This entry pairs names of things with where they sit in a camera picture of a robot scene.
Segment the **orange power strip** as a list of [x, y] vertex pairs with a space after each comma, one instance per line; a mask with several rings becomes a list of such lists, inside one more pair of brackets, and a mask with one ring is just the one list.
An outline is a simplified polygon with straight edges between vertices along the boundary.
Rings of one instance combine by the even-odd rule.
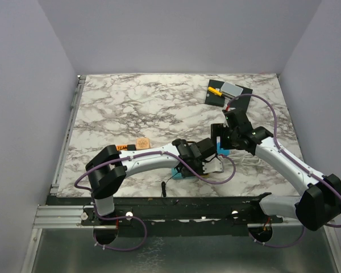
[[128, 145], [118, 145], [118, 146], [116, 146], [116, 148], [118, 151], [123, 151], [123, 150], [127, 151]]

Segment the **black plug adapter with cable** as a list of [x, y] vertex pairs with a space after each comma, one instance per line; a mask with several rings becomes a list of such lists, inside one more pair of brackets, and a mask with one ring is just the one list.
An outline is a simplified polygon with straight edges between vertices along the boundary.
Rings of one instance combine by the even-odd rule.
[[161, 195], [160, 197], [166, 197], [167, 196], [167, 183], [172, 179], [180, 179], [182, 178], [181, 173], [176, 171], [175, 169], [172, 170], [172, 175], [170, 178], [166, 179], [165, 181], [161, 182]]

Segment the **beige cube socket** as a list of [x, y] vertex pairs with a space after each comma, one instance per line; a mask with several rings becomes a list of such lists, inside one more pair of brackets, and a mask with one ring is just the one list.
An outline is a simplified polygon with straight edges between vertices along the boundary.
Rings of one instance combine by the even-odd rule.
[[138, 138], [135, 146], [137, 150], [149, 149], [151, 148], [150, 140], [148, 138]]

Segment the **blue charger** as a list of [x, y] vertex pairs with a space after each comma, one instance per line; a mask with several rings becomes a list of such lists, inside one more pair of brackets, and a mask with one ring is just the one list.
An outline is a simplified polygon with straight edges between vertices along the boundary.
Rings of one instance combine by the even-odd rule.
[[216, 138], [216, 140], [217, 140], [217, 153], [218, 153], [218, 155], [229, 156], [230, 150], [225, 150], [224, 148], [221, 147], [221, 138], [218, 136]]

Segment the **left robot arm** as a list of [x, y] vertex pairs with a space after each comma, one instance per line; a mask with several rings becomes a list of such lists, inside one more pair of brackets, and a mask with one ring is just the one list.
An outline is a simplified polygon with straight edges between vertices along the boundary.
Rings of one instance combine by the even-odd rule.
[[162, 147], [146, 150], [117, 151], [115, 145], [109, 145], [85, 167], [89, 171], [104, 162], [116, 161], [88, 175], [96, 206], [94, 217], [104, 225], [113, 220], [113, 195], [127, 177], [161, 168], [175, 168], [182, 177], [193, 176], [194, 173], [200, 176], [222, 173], [223, 164], [217, 156], [217, 147], [210, 138], [199, 142], [176, 139]]

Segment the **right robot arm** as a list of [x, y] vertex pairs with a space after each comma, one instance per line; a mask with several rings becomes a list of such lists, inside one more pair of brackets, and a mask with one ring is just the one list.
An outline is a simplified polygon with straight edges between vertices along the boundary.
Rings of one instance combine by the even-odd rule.
[[242, 109], [223, 112], [225, 123], [211, 125], [211, 140], [225, 150], [243, 150], [268, 163], [283, 176], [298, 196], [267, 194], [249, 209], [255, 222], [269, 216], [299, 220], [316, 231], [341, 214], [341, 180], [311, 168], [285, 149], [265, 127], [253, 128]]

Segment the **black power adapter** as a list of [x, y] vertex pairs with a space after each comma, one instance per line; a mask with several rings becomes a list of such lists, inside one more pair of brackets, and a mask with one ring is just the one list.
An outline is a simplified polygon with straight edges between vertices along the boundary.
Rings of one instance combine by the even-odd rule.
[[136, 146], [134, 144], [128, 144], [127, 151], [136, 151]]

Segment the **teal power strip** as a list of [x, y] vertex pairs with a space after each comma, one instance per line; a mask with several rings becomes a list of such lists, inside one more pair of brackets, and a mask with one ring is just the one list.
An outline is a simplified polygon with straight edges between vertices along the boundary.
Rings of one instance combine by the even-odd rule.
[[187, 168], [183, 168], [180, 172], [177, 168], [172, 168], [171, 171], [172, 171], [171, 178], [175, 180], [196, 178], [196, 176]]

